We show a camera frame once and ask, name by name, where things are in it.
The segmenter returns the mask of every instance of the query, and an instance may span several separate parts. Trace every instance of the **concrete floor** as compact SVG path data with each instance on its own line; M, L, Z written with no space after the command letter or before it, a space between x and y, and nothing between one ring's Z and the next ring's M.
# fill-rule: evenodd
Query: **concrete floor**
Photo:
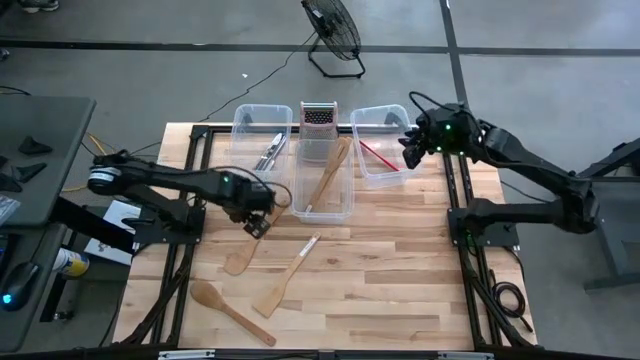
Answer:
M344 0L364 45L446 46L437 0ZM637 0L450 0L459 46L637 49ZM47 40L299 44L311 34L302 9L288 0L61 0L59 11L25 15L11 9L0 35ZM279 66L283 52L135 52L13 49L0 64L0 84L37 95L98 101L90 131L118 148L158 140L169 121L196 121ZM318 56L330 69L353 64ZM398 103L414 117L410 90L455 101L449 55L365 53L360 81L327 80L302 54L248 96L213 117L229 121L242 103L337 100L341 121L351 110ZM463 56L468 100L476 116L507 128L530 150L581 170L623 141L640 136L638 57ZM155 153L152 149L146 153ZM69 186L86 181L90 158L80 152ZM503 180L537 196L531 182ZM510 202L526 201L505 189ZM88 192L77 202L105 200ZM586 294L585 281L606 275L595 236L551 226L520 225L527 292L543 346L573 352L640 357L640 286ZM124 282L88 283L77 318L34 326L23 351L96 346ZM42 335L55 334L47 342Z

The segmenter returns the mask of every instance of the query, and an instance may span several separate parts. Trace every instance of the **metal grater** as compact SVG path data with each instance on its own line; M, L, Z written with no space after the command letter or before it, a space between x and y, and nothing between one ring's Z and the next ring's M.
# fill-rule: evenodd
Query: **metal grater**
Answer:
M335 140L338 138L338 103L300 102L300 140ZM325 161L330 143L307 142L300 150L302 158Z

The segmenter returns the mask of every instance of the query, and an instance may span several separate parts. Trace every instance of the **computer mouse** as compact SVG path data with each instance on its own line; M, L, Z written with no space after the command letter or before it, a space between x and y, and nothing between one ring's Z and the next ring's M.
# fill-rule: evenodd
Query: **computer mouse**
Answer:
M38 273L40 266L30 261L11 269L0 289L0 306L6 311L20 310L29 301Z

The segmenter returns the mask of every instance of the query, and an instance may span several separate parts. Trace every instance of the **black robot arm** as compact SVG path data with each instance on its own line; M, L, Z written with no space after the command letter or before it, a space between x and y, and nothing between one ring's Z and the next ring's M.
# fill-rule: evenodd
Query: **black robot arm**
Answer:
M474 199L460 219L467 230L479 235L496 222L552 223L563 230L587 233L595 228L598 203L591 182L566 172L525 149L517 137L489 122L476 120L459 104L424 111L417 129L400 139L409 168L425 154L466 155L497 168L508 168L548 189L557 199L543 204L495 204Z
M186 171L146 162L126 151L96 156L93 160L88 187L99 195L122 195L155 211L159 219L175 231L189 231L194 221L194 209L183 199L168 199L150 186L195 194L219 205L233 222L244 222L245 230L254 236L268 226L264 215L273 211L275 194L264 184L229 171L216 169Z

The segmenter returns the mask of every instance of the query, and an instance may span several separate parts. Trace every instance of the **wooden tabletop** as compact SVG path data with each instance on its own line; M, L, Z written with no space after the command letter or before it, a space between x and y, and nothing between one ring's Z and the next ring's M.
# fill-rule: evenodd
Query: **wooden tabletop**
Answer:
M184 167L192 125L167 124L160 163ZM228 164L229 135L217 134L213 149L211 166ZM290 147L291 158L294 149ZM227 255L237 251L249 235L219 207L208 205L191 280L214 285L229 305L277 339L275 348L472 349L458 253L448 236L445 213L450 204L442 157L426 156L417 176L404 186L380 190L365 190L357 159L354 164L355 206L344 225L302 224L287 210L238 276L225 273L222 267ZM469 168L477 197L504 201L496 169L471 163ZM177 196L175 191L158 191ZM458 197L464 206L464 194ZM269 319L264 318L251 307L253 299L272 286L316 231L322 238L291 278L280 306ZM526 297L513 257L503 249L486 252L497 280L513 282ZM153 245L133 260L114 341L128 336L155 302L166 253L166 245ZM174 300L167 308L164 336ZM479 311L488 339L486 311L481 305ZM531 322L528 308L525 318ZM528 333L520 321L512 323L526 339L536 342L535 334ZM226 315L188 295L180 347L267 346Z

